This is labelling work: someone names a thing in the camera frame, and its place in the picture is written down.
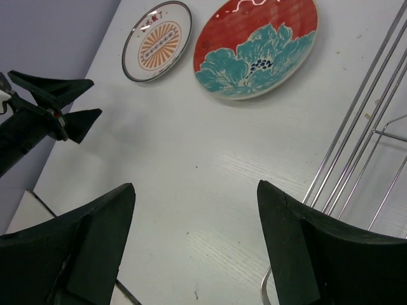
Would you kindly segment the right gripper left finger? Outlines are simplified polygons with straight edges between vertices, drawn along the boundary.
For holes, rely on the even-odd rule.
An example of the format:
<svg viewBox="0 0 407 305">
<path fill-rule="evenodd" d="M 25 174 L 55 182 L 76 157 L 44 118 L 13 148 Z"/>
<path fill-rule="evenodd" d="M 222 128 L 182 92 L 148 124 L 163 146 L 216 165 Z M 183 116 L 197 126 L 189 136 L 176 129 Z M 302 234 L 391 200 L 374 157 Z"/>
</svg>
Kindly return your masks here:
<svg viewBox="0 0 407 305">
<path fill-rule="evenodd" d="M 135 207 L 123 184 L 30 228 L 1 236 L 1 304 L 109 304 Z"/>
</svg>

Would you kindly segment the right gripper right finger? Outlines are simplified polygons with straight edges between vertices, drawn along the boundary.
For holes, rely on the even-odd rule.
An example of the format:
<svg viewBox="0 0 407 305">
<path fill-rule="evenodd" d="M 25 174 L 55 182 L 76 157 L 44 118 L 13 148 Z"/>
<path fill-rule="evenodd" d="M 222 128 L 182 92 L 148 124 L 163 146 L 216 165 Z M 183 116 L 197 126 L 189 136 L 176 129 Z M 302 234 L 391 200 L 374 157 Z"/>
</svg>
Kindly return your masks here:
<svg viewBox="0 0 407 305">
<path fill-rule="evenodd" d="M 406 240 L 336 220 L 262 180 L 258 210 L 280 304 L 406 304 Z"/>
</svg>

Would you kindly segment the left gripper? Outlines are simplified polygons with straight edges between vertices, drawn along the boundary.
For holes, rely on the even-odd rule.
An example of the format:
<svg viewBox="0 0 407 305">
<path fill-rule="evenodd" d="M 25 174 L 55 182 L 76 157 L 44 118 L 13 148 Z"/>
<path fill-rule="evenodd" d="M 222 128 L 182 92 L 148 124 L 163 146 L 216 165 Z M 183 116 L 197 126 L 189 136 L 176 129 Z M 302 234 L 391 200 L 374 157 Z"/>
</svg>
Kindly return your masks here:
<svg viewBox="0 0 407 305">
<path fill-rule="evenodd" d="M 80 144 L 102 114 L 101 109 L 62 114 L 58 109 L 42 108 L 46 105 L 65 107 L 73 103 L 94 85 L 90 79 L 41 78 L 17 71 L 8 72 L 8 76 L 14 84 L 30 92 L 41 107 L 17 95 L 2 101 L 1 114 L 5 114 L 8 108 L 13 114 L 1 123 L 1 175 L 47 136 Z"/>
</svg>

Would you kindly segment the white plate orange sunburst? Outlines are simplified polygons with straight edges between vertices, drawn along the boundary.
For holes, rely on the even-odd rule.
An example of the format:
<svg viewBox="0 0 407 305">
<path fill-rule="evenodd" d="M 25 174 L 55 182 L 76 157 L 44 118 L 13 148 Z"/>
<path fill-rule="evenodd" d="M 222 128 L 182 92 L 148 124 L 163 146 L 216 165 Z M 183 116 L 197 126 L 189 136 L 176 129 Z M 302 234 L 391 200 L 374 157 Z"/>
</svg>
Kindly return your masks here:
<svg viewBox="0 0 407 305">
<path fill-rule="evenodd" d="M 147 83 L 165 74 L 184 53 L 192 33 L 192 14 L 180 1 L 149 10 L 125 41 L 121 68 L 127 79 Z"/>
</svg>

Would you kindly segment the red plate teal flower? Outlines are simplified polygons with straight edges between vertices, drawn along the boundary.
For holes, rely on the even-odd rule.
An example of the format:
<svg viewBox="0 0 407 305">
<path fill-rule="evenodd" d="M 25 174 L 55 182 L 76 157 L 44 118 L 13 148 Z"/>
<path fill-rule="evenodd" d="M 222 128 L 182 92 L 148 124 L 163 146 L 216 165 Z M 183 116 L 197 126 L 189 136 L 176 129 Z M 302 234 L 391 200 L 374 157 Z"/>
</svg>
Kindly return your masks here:
<svg viewBox="0 0 407 305">
<path fill-rule="evenodd" d="M 313 0 L 227 1 L 198 36 L 193 54 L 197 82 L 222 99 L 264 95 L 301 67 L 318 26 Z"/>
</svg>

